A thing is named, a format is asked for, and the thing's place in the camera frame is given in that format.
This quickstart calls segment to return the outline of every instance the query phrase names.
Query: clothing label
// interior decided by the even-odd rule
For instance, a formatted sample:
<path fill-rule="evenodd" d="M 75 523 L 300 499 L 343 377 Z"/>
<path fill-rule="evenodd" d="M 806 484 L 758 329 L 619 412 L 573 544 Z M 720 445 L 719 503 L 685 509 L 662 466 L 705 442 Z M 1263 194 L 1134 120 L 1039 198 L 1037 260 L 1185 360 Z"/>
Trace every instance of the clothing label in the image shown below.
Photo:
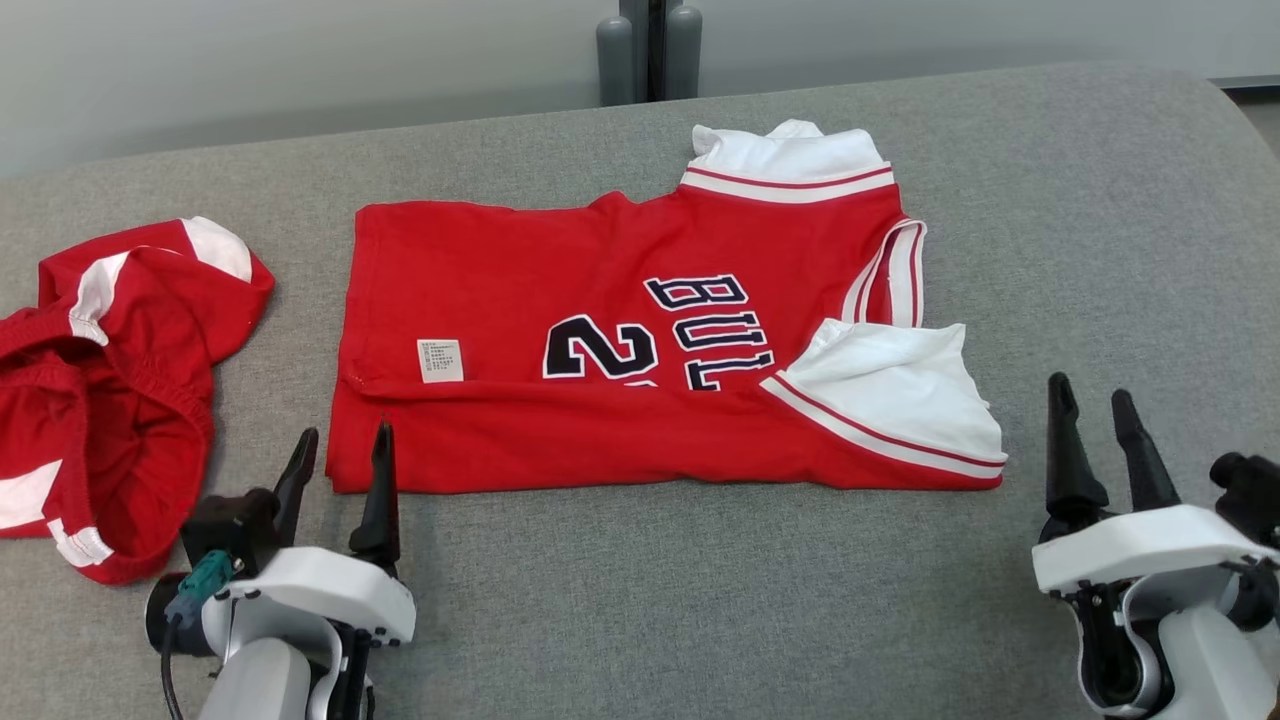
<path fill-rule="evenodd" d="M 424 383 L 449 383 L 462 379 L 462 350 L 456 340 L 417 341 L 417 364 Z"/>

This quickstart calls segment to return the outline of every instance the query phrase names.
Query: gray fabric surface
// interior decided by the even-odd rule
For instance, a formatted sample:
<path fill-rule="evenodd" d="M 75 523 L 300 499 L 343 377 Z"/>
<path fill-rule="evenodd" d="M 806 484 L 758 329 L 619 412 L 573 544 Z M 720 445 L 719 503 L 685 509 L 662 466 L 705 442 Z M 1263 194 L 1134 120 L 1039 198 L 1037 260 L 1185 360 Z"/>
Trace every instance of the gray fabric surface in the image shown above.
<path fill-rule="evenodd" d="M 1207 503 L 1217 454 L 1280 456 L 1280 164 L 1210 85 L 1068 65 L 218 147 L 0 183 L 0 313 L 36 261 L 204 214 L 279 288 L 218 372 L 209 486 L 274 482 L 328 419 L 351 220 L 374 201 L 581 205 L 671 190 L 694 123 L 867 128 L 929 223 L 929 325 L 1006 433 L 987 493 L 813 486 L 406 497 L 412 646 L 376 653 L 384 719 L 1083 719 L 1069 615 L 1039 596 L 1044 380 L 1068 370 L 1094 468 L 1126 506 L 1107 396 L 1129 387 Z M 319 478 L 300 542 L 343 547 L 360 498 Z M 160 719 L 146 585 L 82 579 L 47 541 L 0 542 L 4 715 Z M 209 661 L 179 660 L 195 716 Z"/>

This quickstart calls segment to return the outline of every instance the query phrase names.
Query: cable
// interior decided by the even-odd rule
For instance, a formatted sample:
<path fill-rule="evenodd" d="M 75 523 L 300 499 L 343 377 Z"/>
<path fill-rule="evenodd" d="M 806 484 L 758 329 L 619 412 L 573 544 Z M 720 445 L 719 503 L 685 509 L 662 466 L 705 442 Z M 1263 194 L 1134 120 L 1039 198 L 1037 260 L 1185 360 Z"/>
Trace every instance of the cable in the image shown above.
<path fill-rule="evenodd" d="M 182 615 L 174 615 L 169 619 L 169 628 L 164 633 L 164 644 L 160 646 L 160 685 L 164 688 L 164 702 L 169 706 L 169 717 L 173 720 L 183 720 L 182 710 L 178 707 L 178 696 L 173 692 L 173 670 L 169 667 L 173 641 L 178 634 L 178 623 L 180 621 Z"/>

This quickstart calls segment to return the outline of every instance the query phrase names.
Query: robotic arm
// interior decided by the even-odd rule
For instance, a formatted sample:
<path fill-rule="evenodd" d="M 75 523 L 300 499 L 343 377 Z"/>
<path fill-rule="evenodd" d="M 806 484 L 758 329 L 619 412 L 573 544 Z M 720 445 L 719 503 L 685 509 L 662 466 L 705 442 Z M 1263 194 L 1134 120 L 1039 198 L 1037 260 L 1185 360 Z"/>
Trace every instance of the robotic arm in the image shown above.
<path fill-rule="evenodd" d="M 1111 397 L 1133 512 L 1105 510 L 1062 373 L 1048 380 L 1050 519 L 1032 548 L 1041 592 L 1080 634 L 1078 680 L 1094 712 L 1126 720 L 1263 720 L 1276 679 L 1247 633 L 1280 602 L 1280 468 L 1224 455 L 1216 512 L 1184 505 L 1126 391 Z"/>
<path fill-rule="evenodd" d="M 200 720 L 364 720 L 374 711 L 370 652 L 413 638 L 413 597 L 396 573 L 392 428 L 378 429 L 352 555 L 293 547 L 317 442 L 315 428 L 302 433 L 274 492 L 206 497 L 183 524 L 192 573 L 161 578 L 146 612 L 174 719 L 182 717 L 168 673 L 174 652 L 221 660 Z"/>

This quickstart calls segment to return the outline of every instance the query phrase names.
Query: basketball jersey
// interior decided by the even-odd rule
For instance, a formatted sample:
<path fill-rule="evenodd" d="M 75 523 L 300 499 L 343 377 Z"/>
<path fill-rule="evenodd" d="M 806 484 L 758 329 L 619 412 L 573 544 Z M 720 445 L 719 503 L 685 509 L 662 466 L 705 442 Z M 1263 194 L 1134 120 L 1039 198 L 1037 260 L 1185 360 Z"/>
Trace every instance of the basketball jersey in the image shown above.
<path fill-rule="evenodd" d="M 206 218 L 46 258 L 33 307 L 0 319 L 0 537 L 51 537 L 86 577 L 164 569 L 214 442 L 212 366 L 275 278 Z"/>
<path fill-rule="evenodd" d="M 790 120 L 694 147 L 639 204 L 360 210 L 334 488 L 367 488 L 383 418 L 406 491 L 997 484 L 964 328 L 919 328 L 924 225 L 870 137 Z"/>

